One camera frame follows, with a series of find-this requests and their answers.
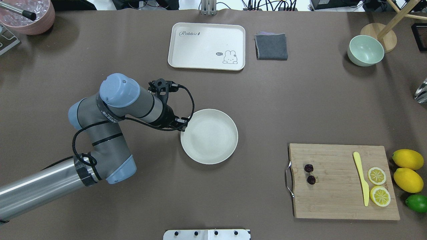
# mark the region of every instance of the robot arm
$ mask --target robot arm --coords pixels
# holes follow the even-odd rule
[[[132,176],[136,164],[118,124],[129,119],[125,115],[153,128],[184,131],[191,117],[175,116],[167,100],[169,92],[186,88],[163,79],[149,85],[154,94],[115,73],[103,81],[99,93],[74,104],[68,112],[70,123],[87,132],[94,150],[0,187],[0,225],[102,179],[114,184]]]

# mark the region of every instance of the lemon slice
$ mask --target lemon slice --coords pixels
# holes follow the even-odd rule
[[[369,180],[376,185],[386,182],[386,173],[379,167],[373,167],[368,171]]]
[[[390,193],[383,186],[375,186],[371,189],[371,200],[380,207],[385,207],[390,204]]]

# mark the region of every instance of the wooden stand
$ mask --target wooden stand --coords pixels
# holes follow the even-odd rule
[[[398,12],[396,16],[387,25],[370,23],[364,26],[360,31],[361,35],[368,35],[377,39],[384,47],[384,52],[386,53],[391,52],[398,42],[396,34],[392,28],[395,27],[396,24],[398,24],[398,22],[400,22],[404,17],[413,17],[413,15],[408,15],[408,13],[420,2],[420,0],[410,0],[401,11],[395,7],[391,0],[387,0],[387,2],[389,2],[393,9]]]

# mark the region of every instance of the metal bracket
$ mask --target metal bracket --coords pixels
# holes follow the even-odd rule
[[[216,0],[202,0],[200,13],[202,15],[216,15]]]
[[[250,240],[250,229],[167,230],[163,240]]]
[[[163,78],[159,78],[156,81],[151,81],[148,83],[148,91],[154,93],[163,105],[167,104],[169,99],[169,93],[174,93],[178,91],[178,84],[173,81],[166,81]]]

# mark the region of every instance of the ice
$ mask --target ice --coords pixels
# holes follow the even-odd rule
[[[20,3],[15,3],[15,6],[30,12],[34,12],[37,16],[35,21],[37,21],[40,19],[41,16],[46,14],[47,9],[49,8],[49,1],[24,0]],[[3,20],[6,24],[11,26],[26,26],[33,22],[26,17],[23,17],[10,11],[7,11],[7,14],[3,16]]]

